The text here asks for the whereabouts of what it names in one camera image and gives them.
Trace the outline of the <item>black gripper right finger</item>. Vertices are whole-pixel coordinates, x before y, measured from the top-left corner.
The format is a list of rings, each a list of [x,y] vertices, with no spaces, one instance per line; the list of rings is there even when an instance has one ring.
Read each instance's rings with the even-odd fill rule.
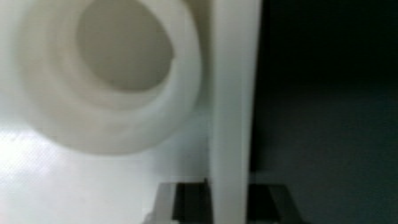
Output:
[[[312,224],[303,215],[290,183],[256,174],[249,176],[248,224]]]

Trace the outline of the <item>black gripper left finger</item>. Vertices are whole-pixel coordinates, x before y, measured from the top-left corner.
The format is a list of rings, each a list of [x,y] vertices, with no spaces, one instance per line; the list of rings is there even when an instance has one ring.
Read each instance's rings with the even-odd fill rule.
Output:
[[[145,224],[212,224],[212,191],[207,181],[159,185]]]

